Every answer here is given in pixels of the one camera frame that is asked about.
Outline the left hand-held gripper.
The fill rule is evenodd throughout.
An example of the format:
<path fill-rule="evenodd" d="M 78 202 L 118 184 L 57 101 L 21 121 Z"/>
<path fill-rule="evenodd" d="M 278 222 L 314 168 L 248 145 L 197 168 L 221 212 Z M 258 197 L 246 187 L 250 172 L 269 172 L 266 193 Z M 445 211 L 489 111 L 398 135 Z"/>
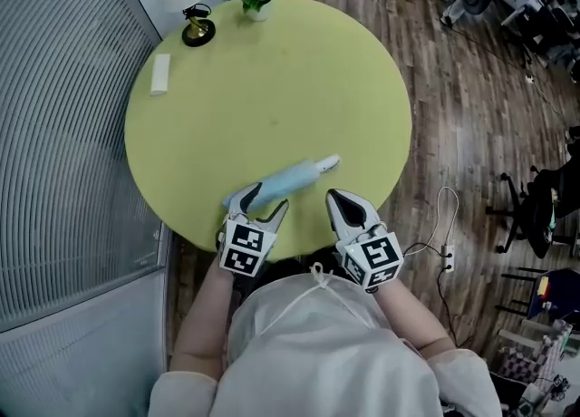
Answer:
<path fill-rule="evenodd" d="M 257 182 L 237 191 L 228 204 L 229 214 L 246 214 L 259 194 L 262 183 Z M 218 234 L 219 267 L 234 274 L 255 277 L 276 242 L 289 208 L 287 199 L 281 201 L 270 216 L 256 222 L 243 223 L 228 218 Z"/>

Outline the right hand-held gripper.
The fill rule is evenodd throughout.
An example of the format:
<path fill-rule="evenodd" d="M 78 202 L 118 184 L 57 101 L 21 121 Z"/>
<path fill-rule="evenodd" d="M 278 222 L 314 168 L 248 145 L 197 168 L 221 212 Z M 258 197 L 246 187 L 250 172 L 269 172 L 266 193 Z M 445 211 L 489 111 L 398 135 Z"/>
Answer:
<path fill-rule="evenodd" d="M 329 189 L 326 208 L 339 240 L 341 266 L 356 284 L 371 293 L 399 275 L 403 265 L 399 242 L 370 201 L 347 190 Z"/>

